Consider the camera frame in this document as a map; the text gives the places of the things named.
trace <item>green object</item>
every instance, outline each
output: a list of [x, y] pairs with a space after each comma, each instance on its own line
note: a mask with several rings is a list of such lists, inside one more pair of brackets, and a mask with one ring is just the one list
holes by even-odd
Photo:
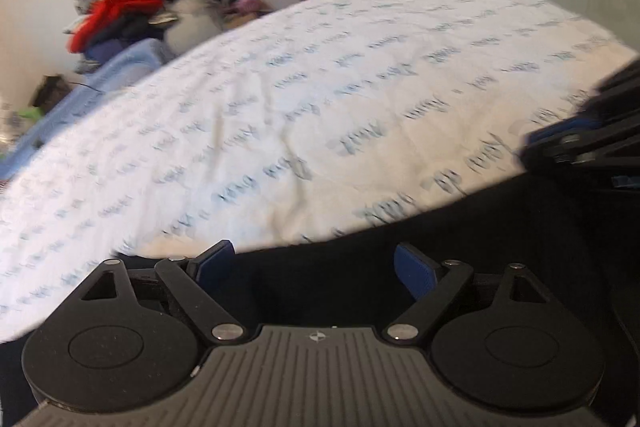
[[27, 107], [18, 111], [18, 116], [27, 118], [28, 120], [33, 120], [33, 123], [35, 123], [44, 115], [42, 114], [42, 111], [39, 107]]

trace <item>logo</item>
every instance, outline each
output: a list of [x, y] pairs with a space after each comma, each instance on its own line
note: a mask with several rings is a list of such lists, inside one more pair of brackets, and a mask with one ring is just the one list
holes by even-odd
[[316, 333], [311, 333], [309, 338], [317, 344], [324, 341], [326, 339], [326, 335], [322, 333], [322, 331], [316, 331]]

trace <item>red garment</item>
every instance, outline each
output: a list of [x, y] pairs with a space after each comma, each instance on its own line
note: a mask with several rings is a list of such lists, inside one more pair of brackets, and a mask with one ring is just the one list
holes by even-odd
[[94, 11], [69, 39], [68, 50], [82, 53], [87, 41], [95, 32], [112, 23], [124, 12], [156, 13], [162, 7], [162, 0], [99, 0], [94, 3]]

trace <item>pile of clothes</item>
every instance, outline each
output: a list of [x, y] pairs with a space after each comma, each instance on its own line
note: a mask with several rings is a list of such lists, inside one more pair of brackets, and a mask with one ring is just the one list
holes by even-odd
[[229, 18], [268, 10], [262, 0], [76, 0], [76, 11], [63, 31], [69, 52], [82, 55], [76, 73], [87, 74], [139, 40], [162, 39], [181, 55], [235, 26]]

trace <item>gray ribbed plate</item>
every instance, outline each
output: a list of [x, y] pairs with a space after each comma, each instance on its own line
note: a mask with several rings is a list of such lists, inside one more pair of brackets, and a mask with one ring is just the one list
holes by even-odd
[[604, 427], [587, 409], [549, 418], [482, 409], [442, 384], [419, 350], [383, 343], [370, 328], [273, 326], [250, 343], [217, 347], [190, 382], [153, 405], [93, 415], [44, 404], [20, 425]]

